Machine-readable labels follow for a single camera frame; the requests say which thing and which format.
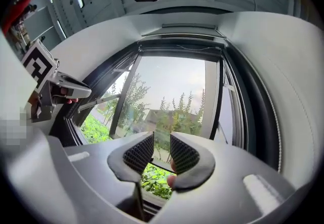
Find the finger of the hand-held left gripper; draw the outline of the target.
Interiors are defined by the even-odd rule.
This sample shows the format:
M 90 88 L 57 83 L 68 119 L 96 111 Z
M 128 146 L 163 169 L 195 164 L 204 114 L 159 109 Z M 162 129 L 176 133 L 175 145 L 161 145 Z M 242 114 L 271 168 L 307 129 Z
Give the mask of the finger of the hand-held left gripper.
M 85 83 L 75 79 L 74 77 L 65 73 L 57 71 L 51 77 L 52 90 L 51 94 L 53 97 L 62 97 L 61 88 L 68 89 L 68 99 L 83 99 L 90 96 L 92 90 Z

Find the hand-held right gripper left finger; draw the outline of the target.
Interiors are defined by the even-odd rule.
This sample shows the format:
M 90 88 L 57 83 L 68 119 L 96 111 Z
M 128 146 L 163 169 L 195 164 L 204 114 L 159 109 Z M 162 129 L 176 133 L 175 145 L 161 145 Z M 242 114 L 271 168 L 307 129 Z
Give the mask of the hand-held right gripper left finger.
M 40 129 L 4 136 L 4 172 L 22 206 L 43 224 L 144 224 L 141 174 L 153 133 L 64 147 Z

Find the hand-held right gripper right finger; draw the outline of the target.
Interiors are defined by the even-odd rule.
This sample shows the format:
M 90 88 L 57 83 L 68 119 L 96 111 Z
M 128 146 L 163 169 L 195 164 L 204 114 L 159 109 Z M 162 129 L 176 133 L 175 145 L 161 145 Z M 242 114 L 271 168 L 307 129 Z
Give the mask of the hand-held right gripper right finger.
M 179 132 L 170 145 L 177 177 L 151 224 L 281 224 L 303 199 L 304 188 L 243 149 Z

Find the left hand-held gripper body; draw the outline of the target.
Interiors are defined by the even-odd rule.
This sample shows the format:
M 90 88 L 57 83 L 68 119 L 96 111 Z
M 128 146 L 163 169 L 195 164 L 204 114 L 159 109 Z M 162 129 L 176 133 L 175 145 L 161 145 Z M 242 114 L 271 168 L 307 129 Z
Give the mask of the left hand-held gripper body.
M 59 60 L 55 59 L 40 39 L 37 39 L 26 52 L 22 64 L 36 81 L 36 87 L 31 95 L 32 122 L 47 121 L 52 118 L 55 108 L 51 82 L 58 71 Z

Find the open glass window sash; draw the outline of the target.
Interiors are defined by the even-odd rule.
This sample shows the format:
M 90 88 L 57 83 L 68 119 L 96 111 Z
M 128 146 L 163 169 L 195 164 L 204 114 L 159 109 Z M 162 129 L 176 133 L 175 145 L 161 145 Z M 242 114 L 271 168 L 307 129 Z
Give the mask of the open glass window sash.
M 159 144 L 171 132 L 215 134 L 220 59 L 139 55 L 120 94 L 111 135 L 152 131 Z

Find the black framed window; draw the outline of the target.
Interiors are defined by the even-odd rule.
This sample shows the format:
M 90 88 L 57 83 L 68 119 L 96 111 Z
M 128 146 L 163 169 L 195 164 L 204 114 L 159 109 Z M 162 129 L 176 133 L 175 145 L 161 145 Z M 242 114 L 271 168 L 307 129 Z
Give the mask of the black framed window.
M 175 42 L 176 40 L 181 43 L 206 43 L 211 45 L 211 41 L 193 41 L 185 40 L 180 38 L 164 39 L 165 42 Z M 85 83 L 89 84 L 90 87 L 94 88 L 93 94 L 90 98 L 85 98 L 81 101 L 80 105 L 63 105 L 63 109 L 59 110 L 58 116 L 51 127 L 50 134 L 59 138 L 64 147 L 83 145 L 86 141 L 82 141 L 82 135 L 78 134 L 80 131 L 81 124 L 86 122 L 86 118 L 90 114 L 90 109 L 95 106 L 90 106 L 81 112 L 80 116 L 77 116 L 77 109 L 81 105 L 85 105 L 86 102 L 94 102 L 95 99 L 99 98 L 99 95 L 104 95 L 104 87 L 112 86 L 112 81 L 117 80 L 121 73 L 113 73 L 113 69 L 126 69 L 126 62 L 135 63 L 139 55 L 139 43 L 148 40 L 140 40 L 134 42 L 121 51 L 117 52 L 111 58 L 104 61 L 99 65 L 93 72 L 91 72 L 85 79 Z M 248 65 L 247 61 L 243 59 L 242 55 L 239 55 L 238 50 L 231 44 L 223 44 L 225 51 L 220 59 L 220 64 L 228 68 L 227 73 L 225 69 L 221 69 L 221 76 L 233 77 L 234 87 L 238 91 L 238 103 L 242 109 L 242 134 L 235 134 L 234 144 L 246 149 L 248 152 L 255 155 L 261 161 L 268 164 L 280 172 L 281 168 L 281 140 L 280 134 L 278 133 L 279 127 L 275 115 L 275 110 L 269 94 L 266 88 L 261 83 L 261 80 L 257 76 L 256 72 Z M 112 109 L 111 120 L 113 122 L 116 107 L 108 106 Z M 159 144 L 157 140 L 154 140 L 155 148 L 157 149 L 170 149 L 170 142 L 165 144 Z M 166 166 L 163 166 L 161 159 L 152 159 L 149 164 L 149 169 L 144 171 L 144 179 L 141 181 L 142 191 L 146 188 L 146 193 L 143 197 L 144 205 L 153 204 L 156 207 L 157 203 L 153 203 L 153 199 L 161 198 L 163 202 L 171 196 L 171 188 L 167 187 L 166 181 L 158 183 L 157 181 L 162 179 L 153 179 L 153 176 L 162 174 L 162 172 L 170 172 Z

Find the person's left hand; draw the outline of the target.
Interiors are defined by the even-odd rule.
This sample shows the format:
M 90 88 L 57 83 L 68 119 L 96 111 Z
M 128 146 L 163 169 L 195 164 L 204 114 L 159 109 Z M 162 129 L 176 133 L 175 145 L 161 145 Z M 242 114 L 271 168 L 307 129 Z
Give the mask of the person's left hand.
M 77 103 L 78 102 L 78 98 L 76 98 L 76 99 L 68 99 L 66 97 L 67 93 L 68 93 L 68 89 L 62 87 L 61 88 L 61 95 L 63 96 L 63 99 L 64 99 L 65 103 L 72 104 L 72 103 Z

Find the person's right hand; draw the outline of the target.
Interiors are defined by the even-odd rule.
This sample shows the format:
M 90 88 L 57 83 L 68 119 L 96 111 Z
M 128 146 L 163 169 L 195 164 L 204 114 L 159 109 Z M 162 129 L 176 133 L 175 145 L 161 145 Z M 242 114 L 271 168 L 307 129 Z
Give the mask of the person's right hand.
M 173 170 L 173 172 L 175 173 L 175 175 L 168 175 L 167 184 L 173 190 L 174 189 L 174 183 L 175 183 L 175 180 L 176 180 L 176 177 L 177 177 L 176 166 L 175 166 L 175 163 L 174 163 L 173 159 L 170 162 L 170 166 L 171 166 L 171 169 Z

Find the person's red shirt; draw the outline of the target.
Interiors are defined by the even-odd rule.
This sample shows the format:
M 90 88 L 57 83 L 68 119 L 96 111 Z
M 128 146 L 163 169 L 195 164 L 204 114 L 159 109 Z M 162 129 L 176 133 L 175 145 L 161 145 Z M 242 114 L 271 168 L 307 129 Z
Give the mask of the person's red shirt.
M 23 14 L 31 1 L 32 0 L 18 0 L 15 3 L 9 4 L 8 8 L 5 9 L 3 13 L 2 20 L 0 21 L 3 35 L 7 34 L 14 21 Z

